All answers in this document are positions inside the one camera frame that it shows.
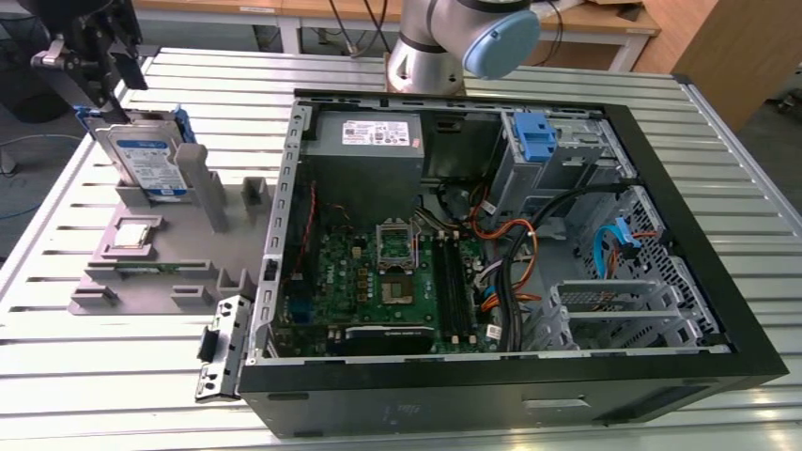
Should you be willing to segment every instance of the barcode label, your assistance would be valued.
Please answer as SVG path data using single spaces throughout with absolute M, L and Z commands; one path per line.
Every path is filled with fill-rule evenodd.
M 496 206 L 492 205 L 489 202 L 486 202 L 485 200 L 481 201 L 481 209 L 484 211 L 486 211 L 486 214 L 494 214 L 496 213 Z
M 489 324 L 486 326 L 486 338 L 490 338 L 493 340 L 500 340 L 501 339 L 501 328 L 493 324 Z

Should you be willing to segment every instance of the blue hard drive label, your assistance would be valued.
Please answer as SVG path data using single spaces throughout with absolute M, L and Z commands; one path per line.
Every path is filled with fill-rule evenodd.
M 174 153 L 163 141 L 115 141 L 118 156 L 142 190 L 153 195 L 186 194 L 186 182 L 174 164 Z

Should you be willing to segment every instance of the metal bracket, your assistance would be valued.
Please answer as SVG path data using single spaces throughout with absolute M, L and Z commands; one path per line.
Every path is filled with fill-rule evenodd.
M 202 361 L 194 390 L 197 403 L 238 400 L 236 380 L 252 306 L 242 296 L 232 296 L 216 305 L 214 320 L 202 330 L 197 350 Z

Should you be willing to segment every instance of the aluminum table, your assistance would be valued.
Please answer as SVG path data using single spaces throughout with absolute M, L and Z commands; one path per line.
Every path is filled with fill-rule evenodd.
M 224 182 L 276 179 L 296 87 L 380 91 L 382 63 L 162 49 L 127 107 L 179 103 Z M 663 75 L 520 69 L 465 78 L 470 96 L 625 104 L 791 374 L 644 425 L 280 441 L 241 402 L 195 405 L 209 316 L 73 317 L 65 310 L 111 218 L 117 174 L 83 139 L 0 271 L 0 448 L 724 449 L 802 443 L 802 221 L 692 86 Z

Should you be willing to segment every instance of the red cable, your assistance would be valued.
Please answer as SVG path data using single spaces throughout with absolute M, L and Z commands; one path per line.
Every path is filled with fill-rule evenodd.
M 312 207 L 309 208 L 309 219 L 305 222 L 305 229 L 302 231 L 302 242 L 300 244 L 300 252 L 297 253 L 296 258 L 296 267 L 292 269 L 292 274 L 300 271 L 300 262 L 302 261 L 302 254 L 305 253 L 305 243 L 309 240 L 309 233 L 312 232 L 312 220 L 314 219 L 314 210 L 317 207 L 317 192 L 314 190 L 314 182 L 312 181 L 312 185 L 309 187 L 312 190 Z

